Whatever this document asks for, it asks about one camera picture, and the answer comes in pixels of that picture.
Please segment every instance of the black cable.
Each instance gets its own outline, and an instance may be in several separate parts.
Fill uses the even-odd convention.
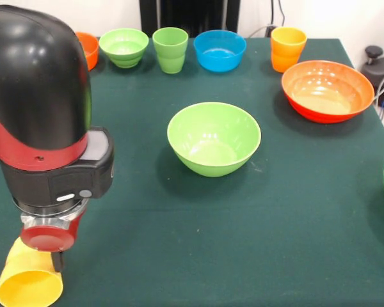
[[[281,13],[282,16],[283,16],[282,26],[284,26],[284,20],[286,19],[286,16],[285,16],[284,13],[283,13],[282,2],[281,2],[280,0],[278,0],[278,2],[279,2],[280,13]]]
[[[271,20],[270,24],[273,24],[273,21],[275,21],[275,0],[271,0]]]

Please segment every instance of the green cup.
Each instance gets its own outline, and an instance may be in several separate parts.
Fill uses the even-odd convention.
[[[189,35],[179,28],[161,28],[152,35],[159,66],[167,74],[182,70]]]

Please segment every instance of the dark green table cover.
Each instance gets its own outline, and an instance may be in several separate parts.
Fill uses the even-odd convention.
[[[339,40],[310,39],[306,59],[350,64]],[[372,107],[335,125],[303,119],[265,38],[226,74],[201,68],[190,42],[182,72],[166,75],[150,43],[130,70],[100,55],[91,78],[115,179],[65,254],[55,306],[384,306],[384,128]],[[262,129],[226,177],[194,174],[167,142],[170,118],[205,101],[242,107]],[[0,272],[19,214],[0,171]]]

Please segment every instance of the bowl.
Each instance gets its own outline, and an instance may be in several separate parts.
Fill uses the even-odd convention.
[[[202,67],[211,72],[228,72],[240,64],[246,41],[231,31],[211,30],[199,34],[193,47]]]
[[[100,48],[116,66],[131,68],[143,57],[149,43],[148,36],[137,29],[115,29],[100,38]]]
[[[374,99],[370,81],[357,70],[331,61],[304,61],[282,76],[290,105],[317,123],[338,123],[365,111]]]
[[[222,102],[185,107],[170,120],[168,140],[178,158],[194,172],[220,177],[240,168],[260,145],[256,120]]]
[[[88,70],[91,70],[98,62],[98,40],[95,36],[84,32],[76,32],[76,36],[83,46]]]

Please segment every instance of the light green bowl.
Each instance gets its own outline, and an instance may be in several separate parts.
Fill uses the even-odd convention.
[[[137,29],[115,29],[105,33],[99,40],[100,48],[120,68],[138,64],[149,43],[148,36]]]
[[[168,125],[168,140],[179,159],[196,173],[220,177],[240,168],[260,145],[256,120],[222,102],[180,110]]]

